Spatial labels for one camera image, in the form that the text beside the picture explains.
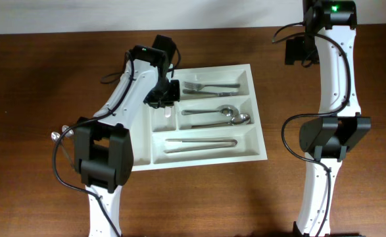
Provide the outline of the steel tablespoon packed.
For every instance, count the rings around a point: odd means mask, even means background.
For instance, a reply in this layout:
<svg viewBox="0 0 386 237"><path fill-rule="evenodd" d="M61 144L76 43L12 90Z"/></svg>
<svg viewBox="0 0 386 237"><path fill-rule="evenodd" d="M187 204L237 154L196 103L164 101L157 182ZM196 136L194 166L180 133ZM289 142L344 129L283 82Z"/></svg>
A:
<svg viewBox="0 0 386 237"><path fill-rule="evenodd" d="M233 105L221 105L215 109L202 109L202 110L183 110L182 115L198 115L205 113L221 113L227 117L234 117L239 114L239 110Z"/></svg>
<svg viewBox="0 0 386 237"><path fill-rule="evenodd" d="M231 117L226 122L193 125L192 128L210 128L210 127L216 127L216 126L234 126L234 125L248 124L248 123L250 123L250 121L251 121L251 116L249 114L238 114L234 117Z"/></svg>

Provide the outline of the steel fork packed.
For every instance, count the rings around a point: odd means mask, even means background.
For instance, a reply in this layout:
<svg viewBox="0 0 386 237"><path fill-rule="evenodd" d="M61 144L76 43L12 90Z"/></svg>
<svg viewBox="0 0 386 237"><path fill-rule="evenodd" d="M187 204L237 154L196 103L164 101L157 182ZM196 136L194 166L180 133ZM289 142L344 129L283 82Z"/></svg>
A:
<svg viewBox="0 0 386 237"><path fill-rule="evenodd" d="M239 95L239 92L204 92L197 90L187 90L184 89L181 91L182 95L211 95L216 97L229 97Z"/></svg>
<svg viewBox="0 0 386 237"><path fill-rule="evenodd" d="M183 82L185 88L189 90L200 91L205 87L216 87L216 88L240 88L240 84L199 84L193 82Z"/></svg>

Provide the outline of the steel teaspoon one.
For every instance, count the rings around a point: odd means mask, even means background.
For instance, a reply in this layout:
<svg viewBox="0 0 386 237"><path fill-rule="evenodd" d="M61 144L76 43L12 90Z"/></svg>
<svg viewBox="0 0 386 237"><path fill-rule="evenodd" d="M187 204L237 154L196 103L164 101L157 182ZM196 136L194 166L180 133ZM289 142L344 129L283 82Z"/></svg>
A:
<svg viewBox="0 0 386 237"><path fill-rule="evenodd" d="M74 131L69 129L69 126L63 125L62 132L65 134L67 138L72 138L74 136Z"/></svg>
<svg viewBox="0 0 386 237"><path fill-rule="evenodd" d="M58 132L52 132L51 133L51 139L57 143L58 139L60 137L60 134ZM67 152L66 148L64 147L64 144L62 142L59 143L59 146L64 154L64 156L66 157L66 159L68 160L70 166L74 169L74 163L69 155L69 153Z"/></svg>

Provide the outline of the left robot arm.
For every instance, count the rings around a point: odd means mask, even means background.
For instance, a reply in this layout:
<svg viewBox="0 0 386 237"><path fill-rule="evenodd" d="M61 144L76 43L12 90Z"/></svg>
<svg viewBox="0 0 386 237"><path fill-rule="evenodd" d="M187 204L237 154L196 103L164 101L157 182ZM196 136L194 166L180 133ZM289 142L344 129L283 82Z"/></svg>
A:
<svg viewBox="0 0 386 237"><path fill-rule="evenodd" d="M79 118L74 130L74 164L89 197L90 236L121 236L120 194L131 175L134 155L130 127L137 111L172 107L180 100L173 78L171 38L157 35L153 45L136 45L109 100L91 120Z"/></svg>

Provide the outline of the steel tongs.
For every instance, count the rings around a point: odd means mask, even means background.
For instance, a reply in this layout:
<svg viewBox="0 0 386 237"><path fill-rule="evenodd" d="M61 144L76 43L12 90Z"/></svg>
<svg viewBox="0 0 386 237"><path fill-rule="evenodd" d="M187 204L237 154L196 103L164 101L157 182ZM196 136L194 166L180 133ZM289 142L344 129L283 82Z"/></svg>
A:
<svg viewBox="0 0 386 237"><path fill-rule="evenodd" d="M200 151L207 149L219 149L235 147L238 141L235 139L216 138L171 138L167 142L181 143L181 146L164 150L165 153L181 153L188 151Z"/></svg>

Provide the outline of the pink plastic knife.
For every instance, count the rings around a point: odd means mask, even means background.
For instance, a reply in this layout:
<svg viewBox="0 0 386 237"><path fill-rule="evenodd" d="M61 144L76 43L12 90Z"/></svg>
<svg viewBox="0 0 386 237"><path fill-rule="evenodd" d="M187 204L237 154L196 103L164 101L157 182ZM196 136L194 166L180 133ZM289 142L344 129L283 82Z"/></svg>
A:
<svg viewBox="0 0 386 237"><path fill-rule="evenodd" d="M172 116L172 108L167 106L164 108L164 116L170 118Z"/></svg>

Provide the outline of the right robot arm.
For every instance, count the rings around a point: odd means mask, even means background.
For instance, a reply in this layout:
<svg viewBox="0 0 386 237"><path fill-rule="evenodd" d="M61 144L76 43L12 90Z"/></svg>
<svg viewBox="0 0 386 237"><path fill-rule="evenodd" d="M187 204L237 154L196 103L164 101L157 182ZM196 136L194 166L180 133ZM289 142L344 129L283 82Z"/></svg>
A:
<svg viewBox="0 0 386 237"><path fill-rule="evenodd" d="M354 83L354 1L303 1L304 31L287 36L285 64L320 65L321 99L317 113L301 125L299 145L306 177L293 236L330 236L335 181L347 153L370 131Z"/></svg>

